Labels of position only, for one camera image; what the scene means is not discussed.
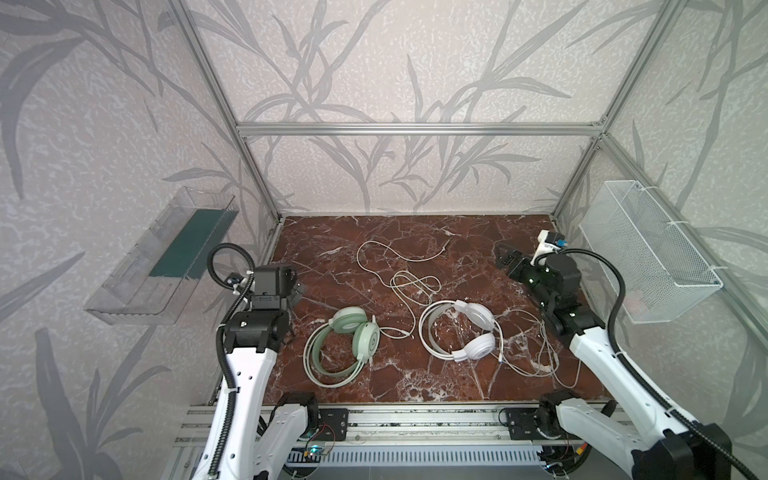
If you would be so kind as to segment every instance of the white metal basket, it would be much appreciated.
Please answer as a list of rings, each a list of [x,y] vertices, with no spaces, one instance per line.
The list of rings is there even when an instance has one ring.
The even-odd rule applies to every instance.
[[[604,182],[580,228],[590,248],[624,277],[624,309],[632,323],[674,320],[723,286],[640,182]],[[601,266],[618,292],[614,274]],[[600,314],[607,318],[608,312]]]

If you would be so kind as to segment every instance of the black corrugated tube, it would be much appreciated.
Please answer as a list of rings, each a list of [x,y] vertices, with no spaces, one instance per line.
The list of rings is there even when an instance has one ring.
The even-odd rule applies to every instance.
[[[567,253],[581,253],[584,255],[588,255],[590,257],[593,257],[597,260],[600,260],[605,266],[608,267],[608,269],[616,276],[616,280],[619,283],[619,294],[616,298],[616,303],[614,303],[614,307],[611,309],[611,314],[608,316],[608,325],[607,325],[607,333],[608,333],[608,342],[611,344],[611,348],[614,351],[614,354],[616,355],[616,358],[621,363],[622,366],[629,372],[630,375],[632,375],[632,378],[637,380],[637,383],[640,383],[640,385],[645,389],[646,392],[650,396],[658,402],[659,405],[662,406],[665,410],[669,411],[669,414],[672,415],[678,422],[682,423],[686,426],[695,436],[699,437],[702,442],[707,443],[712,449],[720,453],[727,461],[730,463],[736,470],[738,470],[741,475],[744,475],[745,478],[748,480],[759,480],[757,478],[757,475],[752,473],[752,471],[747,468],[746,465],[744,465],[738,458],[733,456],[731,452],[728,452],[722,445],[718,444],[714,440],[712,440],[706,433],[704,433],[699,426],[701,425],[699,422],[692,422],[688,418],[685,417],[682,413],[678,412],[676,409],[672,409],[672,404],[670,404],[659,392],[656,391],[656,389],[651,386],[650,383],[646,381],[646,379],[632,366],[631,363],[629,363],[629,360],[627,360],[624,356],[624,353],[621,352],[621,348],[619,347],[618,342],[616,341],[616,317],[619,314],[619,310],[621,309],[621,304],[624,302],[624,295],[627,292],[627,286],[624,284],[624,278],[619,273],[618,269],[609,262],[605,257],[602,255],[593,252],[592,250],[585,250],[582,248],[568,248],[565,250],[561,250],[559,252],[550,252],[545,253],[544,255],[540,255],[537,259],[537,262],[539,259],[543,257],[549,257],[550,255],[557,255],[557,254],[567,254]]]
[[[240,245],[236,245],[235,243],[219,243],[216,245],[209,253],[208,258],[206,260],[206,267],[208,269],[208,274],[212,279],[214,279],[214,282],[222,286],[223,288],[230,289],[231,286],[227,285],[221,278],[219,278],[218,275],[216,275],[216,271],[214,270],[214,255],[219,250],[234,250],[238,252],[240,255],[243,256],[245,261],[248,263],[248,269],[253,272],[256,269],[256,264],[253,261],[252,256]],[[230,309],[227,311],[227,314],[224,315],[224,318],[221,320],[221,325],[219,325],[219,328],[216,331],[216,357],[219,360],[219,367],[221,367],[221,372],[223,373],[224,380],[227,382],[227,388],[229,389],[229,392],[227,393],[227,410],[224,413],[224,422],[221,426],[221,433],[219,434],[219,441],[216,444],[216,448],[214,449],[214,453],[210,457],[210,467],[208,468],[208,478],[218,478],[219,476],[219,464],[221,463],[221,457],[224,454],[224,448],[227,446],[227,439],[230,436],[230,430],[232,429],[232,418],[235,415],[235,402],[237,401],[237,391],[235,390],[235,377],[232,374],[232,370],[230,369],[230,364],[227,362],[227,354],[224,352],[224,328],[223,326],[227,324],[227,322],[230,321],[230,318],[232,318],[232,315],[234,315],[235,310],[237,310],[237,307],[243,302],[243,298],[245,298],[246,292],[250,290],[251,285],[253,284],[253,273],[250,273],[248,275],[248,280],[246,281],[245,287],[242,288],[240,291],[240,295],[237,297],[237,300],[235,300],[235,303],[232,304]]]

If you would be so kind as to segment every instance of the green headphones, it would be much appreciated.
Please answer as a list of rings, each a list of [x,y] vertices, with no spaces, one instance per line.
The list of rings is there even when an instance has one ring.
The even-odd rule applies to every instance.
[[[323,343],[331,330],[336,333],[353,333],[352,355],[355,357],[356,362],[340,372],[328,372],[320,365],[320,349],[323,348]],[[376,349],[379,347],[379,338],[379,326],[376,325],[375,316],[372,318],[372,321],[368,321],[368,316],[362,308],[358,306],[342,308],[336,312],[326,325],[318,327],[310,335],[310,339],[304,347],[304,371],[310,380],[318,386],[326,388],[344,386],[352,382],[359,375],[366,362],[376,353]],[[347,378],[339,383],[321,383],[312,374],[309,362],[307,361],[307,350],[310,353],[309,357],[311,358],[312,367],[317,372],[326,376]]]

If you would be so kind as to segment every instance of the headphones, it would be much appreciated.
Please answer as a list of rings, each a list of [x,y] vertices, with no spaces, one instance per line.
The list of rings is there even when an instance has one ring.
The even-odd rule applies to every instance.
[[[464,313],[469,320],[475,325],[479,326],[483,330],[490,330],[488,333],[483,333],[467,343],[464,348],[454,350],[453,352],[446,352],[440,347],[435,338],[432,336],[432,325],[446,310],[454,308],[457,312]],[[427,332],[429,334],[428,345],[424,340],[423,326],[424,322],[427,322]],[[496,328],[499,332],[499,362],[501,362],[502,352],[504,351],[504,336],[502,335],[502,328],[491,313],[483,305],[479,303],[466,303],[461,300],[439,300],[429,305],[424,312],[422,312],[421,318],[419,318],[419,338],[422,340],[422,345],[433,356],[442,360],[453,360],[454,362],[461,362],[463,360],[472,359],[477,360],[488,355],[493,351],[496,341],[493,336],[493,329]]]
[[[320,364],[320,349],[323,348],[323,342],[326,341],[331,330],[336,333],[353,334],[352,354],[355,356],[356,362],[340,372],[328,372]],[[342,308],[333,315],[328,323],[317,327],[307,340],[303,355],[304,372],[315,385],[327,389],[336,389],[347,385],[362,372],[366,362],[376,353],[376,349],[379,348],[379,338],[380,331],[375,316],[369,322],[368,316],[362,308],[358,306]],[[346,378],[338,383],[322,383],[312,373],[310,362],[312,367],[323,375]]]

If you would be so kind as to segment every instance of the leaf patterned wallpaper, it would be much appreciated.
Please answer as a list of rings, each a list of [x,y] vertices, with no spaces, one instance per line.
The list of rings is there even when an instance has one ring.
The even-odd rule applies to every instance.
[[[689,1],[611,134],[768,305],[768,2]],[[601,154],[559,219],[578,224],[604,180],[622,179]],[[615,293],[586,263],[604,310]],[[719,294],[670,323],[620,321],[620,342],[668,394],[719,422],[734,451],[768,472],[768,357]]]
[[[661,3],[188,2],[241,122],[597,121]],[[250,139],[295,214],[544,212],[586,143]]]
[[[231,299],[204,278],[173,326],[83,306],[182,185],[234,194],[256,255],[272,220],[162,2],[4,0],[0,31],[0,478],[157,478]]]

